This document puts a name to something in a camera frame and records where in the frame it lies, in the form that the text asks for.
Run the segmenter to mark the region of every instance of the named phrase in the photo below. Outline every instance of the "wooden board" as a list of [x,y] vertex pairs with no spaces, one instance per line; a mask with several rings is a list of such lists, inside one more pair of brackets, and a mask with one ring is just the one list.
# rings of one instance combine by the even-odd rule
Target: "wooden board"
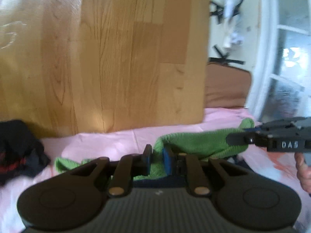
[[209,0],[0,0],[0,120],[38,137],[202,121]]

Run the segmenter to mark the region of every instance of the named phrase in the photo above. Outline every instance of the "black cloth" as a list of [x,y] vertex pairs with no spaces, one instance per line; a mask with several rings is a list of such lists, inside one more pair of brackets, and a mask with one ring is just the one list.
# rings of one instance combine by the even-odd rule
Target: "black cloth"
[[50,162],[23,121],[0,122],[0,185],[19,175],[35,177]]

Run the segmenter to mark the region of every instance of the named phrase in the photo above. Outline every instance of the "finger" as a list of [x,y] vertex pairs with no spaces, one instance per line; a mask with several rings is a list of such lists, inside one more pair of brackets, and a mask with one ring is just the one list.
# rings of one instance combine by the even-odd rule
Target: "finger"
[[295,160],[296,160],[298,167],[302,166],[302,164],[304,163],[304,155],[300,152],[296,152],[295,153]]
[[305,190],[306,192],[308,193],[311,193],[311,186],[304,186],[304,185],[301,185],[302,189]]
[[297,178],[300,181],[301,185],[311,186],[311,179],[306,179],[302,177],[298,172],[297,172]]
[[302,179],[311,179],[311,167],[308,167],[306,164],[298,167],[297,175],[300,175]]
[[300,165],[296,162],[296,169],[298,170]]

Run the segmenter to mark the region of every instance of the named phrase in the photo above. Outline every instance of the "ribbed rubber surface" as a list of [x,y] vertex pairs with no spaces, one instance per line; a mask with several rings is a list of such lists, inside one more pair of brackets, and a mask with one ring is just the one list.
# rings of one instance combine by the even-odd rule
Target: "ribbed rubber surface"
[[[42,232],[26,229],[24,232]],[[214,209],[206,198],[195,198],[184,188],[133,189],[124,198],[107,202],[100,214],[80,228],[67,233],[255,233],[235,226]],[[291,228],[274,231],[294,233]]]

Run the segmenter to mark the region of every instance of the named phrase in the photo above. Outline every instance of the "glass pane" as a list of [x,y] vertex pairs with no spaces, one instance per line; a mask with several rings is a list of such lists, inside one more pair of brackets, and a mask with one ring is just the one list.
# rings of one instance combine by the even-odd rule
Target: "glass pane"
[[279,30],[278,54],[274,73],[302,84],[308,72],[309,45],[309,36]]
[[279,0],[279,24],[310,30],[308,0]]
[[308,98],[305,116],[311,116],[311,97]]
[[261,121],[270,122],[294,117],[301,100],[301,95],[300,87],[293,88],[292,86],[272,79]]

